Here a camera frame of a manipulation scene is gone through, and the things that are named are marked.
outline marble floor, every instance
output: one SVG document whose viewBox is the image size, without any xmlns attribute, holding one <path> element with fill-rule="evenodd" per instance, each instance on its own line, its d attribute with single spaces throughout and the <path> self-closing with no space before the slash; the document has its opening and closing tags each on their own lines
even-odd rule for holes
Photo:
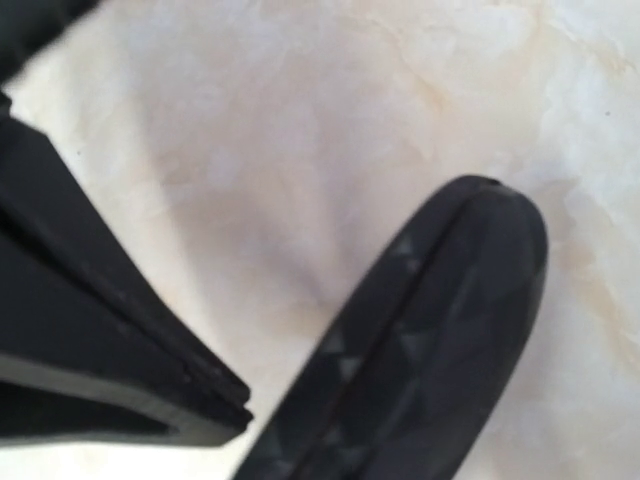
<svg viewBox="0 0 640 480">
<path fill-rule="evenodd" d="M 8 92 L 253 387 L 225 448 L 0 451 L 3 480 L 226 480 L 445 180 L 530 195 L 544 305 L 459 480 L 640 479 L 640 3 L 105 0 Z"/>
</svg>

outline white marble surface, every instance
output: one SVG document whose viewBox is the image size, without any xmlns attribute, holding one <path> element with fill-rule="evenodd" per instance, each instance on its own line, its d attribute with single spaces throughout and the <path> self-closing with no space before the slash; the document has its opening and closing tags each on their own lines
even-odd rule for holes
<svg viewBox="0 0 640 480">
<path fill-rule="evenodd" d="M 548 220 L 531 343 L 460 480 L 640 479 L 640 3 L 111 0 L 10 92 L 254 391 L 221 450 L 0 451 L 3 480 L 225 480 L 377 252 L 454 175 Z"/>
</svg>

